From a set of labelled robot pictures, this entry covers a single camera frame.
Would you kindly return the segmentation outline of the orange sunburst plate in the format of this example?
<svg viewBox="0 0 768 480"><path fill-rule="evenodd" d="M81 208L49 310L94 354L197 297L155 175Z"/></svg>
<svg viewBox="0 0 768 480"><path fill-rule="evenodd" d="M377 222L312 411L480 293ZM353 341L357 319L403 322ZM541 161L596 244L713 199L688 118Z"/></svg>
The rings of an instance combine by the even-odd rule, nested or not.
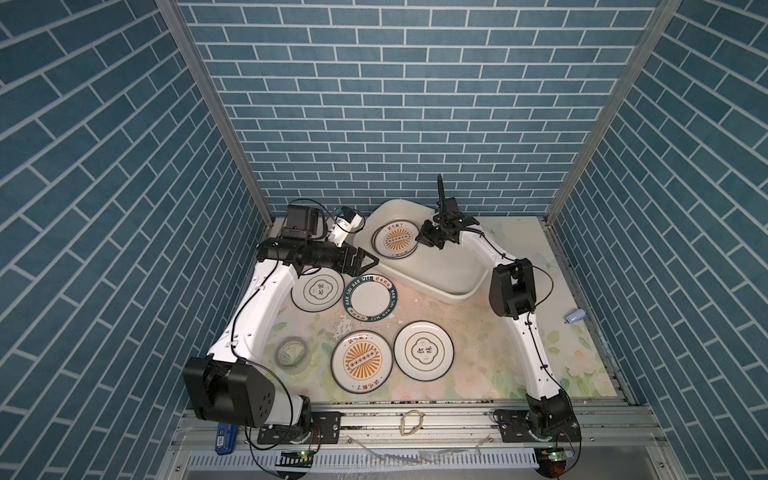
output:
<svg viewBox="0 0 768 480"><path fill-rule="evenodd" d="M380 334L355 331L345 336L331 356L331 371L344 391L363 395L384 386L394 366L389 342Z"/></svg>
<svg viewBox="0 0 768 480"><path fill-rule="evenodd" d="M409 220L394 220L375 231L371 244L375 253L389 260L404 259L418 248L419 227Z"/></svg>

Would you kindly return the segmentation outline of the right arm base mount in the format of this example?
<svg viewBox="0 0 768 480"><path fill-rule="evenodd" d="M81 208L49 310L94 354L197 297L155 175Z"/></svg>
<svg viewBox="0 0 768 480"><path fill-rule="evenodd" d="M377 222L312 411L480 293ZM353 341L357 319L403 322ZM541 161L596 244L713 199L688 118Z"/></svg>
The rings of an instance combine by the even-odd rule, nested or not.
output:
<svg viewBox="0 0 768 480"><path fill-rule="evenodd" d="M580 424L573 411L549 418L532 410L496 409L491 419L504 443L576 444L582 440Z"/></svg>

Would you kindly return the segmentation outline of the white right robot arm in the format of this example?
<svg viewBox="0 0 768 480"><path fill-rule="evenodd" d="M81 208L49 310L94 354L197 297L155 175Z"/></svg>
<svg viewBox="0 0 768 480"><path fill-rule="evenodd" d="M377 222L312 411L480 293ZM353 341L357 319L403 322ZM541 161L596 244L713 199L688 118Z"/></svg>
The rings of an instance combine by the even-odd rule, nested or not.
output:
<svg viewBox="0 0 768 480"><path fill-rule="evenodd" d="M460 211L455 198L441 197L417 241L442 249L454 243L473 253L490 273L489 304L512 332L525 368L526 416L529 431L540 441L563 435L581 438L581 429L567 389L552 371L539 331L535 269L527 258L506 252L481 228L477 219Z"/></svg>

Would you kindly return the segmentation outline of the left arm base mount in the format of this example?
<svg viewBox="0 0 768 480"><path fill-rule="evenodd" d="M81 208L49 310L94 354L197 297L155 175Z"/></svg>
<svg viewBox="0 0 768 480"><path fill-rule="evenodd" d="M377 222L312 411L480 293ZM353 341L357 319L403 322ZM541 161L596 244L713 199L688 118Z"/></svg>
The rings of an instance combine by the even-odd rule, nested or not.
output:
<svg viewBox="0 0 768 480"><path fill-rule="evenodd" d="M319 411L303 414L295 425L265 425L258 431L259 445L306 444L309 434L312 442L321 446L337 444L342 414L339 411Z"/></svg>

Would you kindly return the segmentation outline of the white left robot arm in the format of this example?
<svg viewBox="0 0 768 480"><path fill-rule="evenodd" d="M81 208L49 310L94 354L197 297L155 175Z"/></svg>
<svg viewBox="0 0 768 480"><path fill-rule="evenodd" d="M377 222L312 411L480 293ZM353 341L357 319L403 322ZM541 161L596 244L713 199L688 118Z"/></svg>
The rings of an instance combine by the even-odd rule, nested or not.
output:
<svg viewBox="0 0 768 480"><path fill-rule="evenodd" d="M307 205L288 207L280 233L259 244L251 280L224 332L182 370L197 418L254 429L309 431L310 400L290 393L264 366L262 355L279 310L302 274L327 268L358 276L378 264L373 254L347 241L364 221L351 207L334 214L315 214Z"/></svg>

